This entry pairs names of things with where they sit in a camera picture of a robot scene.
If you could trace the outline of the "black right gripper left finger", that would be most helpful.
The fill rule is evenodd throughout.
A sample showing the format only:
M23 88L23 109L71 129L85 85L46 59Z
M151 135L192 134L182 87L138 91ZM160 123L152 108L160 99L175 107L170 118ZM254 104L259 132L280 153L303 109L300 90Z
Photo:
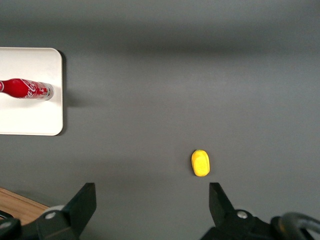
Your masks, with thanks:
M38 238L78 240L96 207L96 185L85 183L66 205L51 207L36 220Z

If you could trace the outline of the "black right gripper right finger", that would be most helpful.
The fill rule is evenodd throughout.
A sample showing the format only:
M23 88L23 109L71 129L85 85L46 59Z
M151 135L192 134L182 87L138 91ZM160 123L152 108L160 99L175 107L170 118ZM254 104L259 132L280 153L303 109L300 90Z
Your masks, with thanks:
M274 240L271 225L246 210L235 209L218 182L209 184L209 211L214 222L203 240Z

